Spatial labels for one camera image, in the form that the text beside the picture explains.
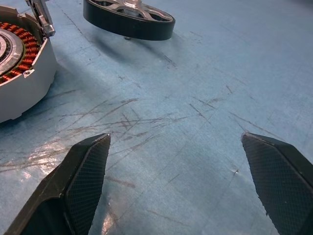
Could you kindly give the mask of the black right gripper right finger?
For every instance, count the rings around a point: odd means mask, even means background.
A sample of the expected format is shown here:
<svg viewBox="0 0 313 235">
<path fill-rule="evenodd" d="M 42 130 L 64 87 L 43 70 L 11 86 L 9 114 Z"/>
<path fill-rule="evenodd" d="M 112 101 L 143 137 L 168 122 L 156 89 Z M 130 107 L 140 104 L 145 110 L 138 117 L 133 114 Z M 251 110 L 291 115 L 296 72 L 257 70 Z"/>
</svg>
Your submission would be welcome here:
<svg viewBox="0 0 313 235">
<path fill-rule="evenodd" d="M 293 145 L 245 132 L 256 192 L 279 235 L 313 235 L 313 164 Z"/>
</svg>

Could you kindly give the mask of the blue table cover sheet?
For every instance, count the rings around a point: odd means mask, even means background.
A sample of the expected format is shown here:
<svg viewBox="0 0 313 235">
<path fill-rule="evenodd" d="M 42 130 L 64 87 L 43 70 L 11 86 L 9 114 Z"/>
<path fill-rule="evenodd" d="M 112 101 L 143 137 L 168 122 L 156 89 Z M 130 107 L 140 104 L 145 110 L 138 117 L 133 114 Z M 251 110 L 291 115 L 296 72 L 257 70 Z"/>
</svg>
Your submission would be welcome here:
<svg viewBox="0 0 313 235">
<path fill-rule="evenodd" d="M 143 0 L 167 41 L 126 40 L 49 0 L 58 62 L 47 95 L 0 124 L 0 235 L 77 142 L 110 133 L 89 235 L 279 235 L 244 132 L 313 163 L 313 0 Z"/>
</svg>

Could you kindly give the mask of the black rotor silver spokes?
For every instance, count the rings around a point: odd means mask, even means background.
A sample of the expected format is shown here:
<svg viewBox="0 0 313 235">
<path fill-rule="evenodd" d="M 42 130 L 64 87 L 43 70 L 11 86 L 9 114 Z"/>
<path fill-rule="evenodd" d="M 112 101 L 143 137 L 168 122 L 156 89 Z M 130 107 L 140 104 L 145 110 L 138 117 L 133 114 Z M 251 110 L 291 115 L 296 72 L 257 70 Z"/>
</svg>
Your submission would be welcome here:
<svg viewBox="0 0 313 235">
<path fill-rule="evenodd" d="M 83 16 L 103 30 L 148 41 L 172 37 L 176 20 L 142 0 L 83 0 Z"/>
</svg>

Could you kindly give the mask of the round silver metal tin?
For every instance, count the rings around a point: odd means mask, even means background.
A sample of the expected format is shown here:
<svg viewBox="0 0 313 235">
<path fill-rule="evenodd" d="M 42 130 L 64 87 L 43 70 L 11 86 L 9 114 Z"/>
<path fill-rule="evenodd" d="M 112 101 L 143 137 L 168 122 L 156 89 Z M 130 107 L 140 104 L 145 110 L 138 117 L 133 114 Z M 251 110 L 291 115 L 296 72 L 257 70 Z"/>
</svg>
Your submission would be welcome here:
<svg viewBox="0 0 313 235">
<path fill-rule="evenodd" d="M 0 123 L 17 119 L 47 94 L 57 61 L 35 16 L 0 5 Z"/>
</svg>

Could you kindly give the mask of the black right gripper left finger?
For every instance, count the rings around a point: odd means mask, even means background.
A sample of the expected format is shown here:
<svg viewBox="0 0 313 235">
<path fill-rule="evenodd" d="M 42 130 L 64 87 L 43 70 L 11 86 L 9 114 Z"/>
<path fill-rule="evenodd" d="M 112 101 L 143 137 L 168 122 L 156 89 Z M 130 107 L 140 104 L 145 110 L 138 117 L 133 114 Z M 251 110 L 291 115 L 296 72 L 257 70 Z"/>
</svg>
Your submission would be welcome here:
<svg viewBox="0 0 313 235">
<path fill-rule="evenodd" d="M 88 235 L 98 206 L 110 134 L 73 145 L 37 186 L 4 235 Z"/>
</svg>

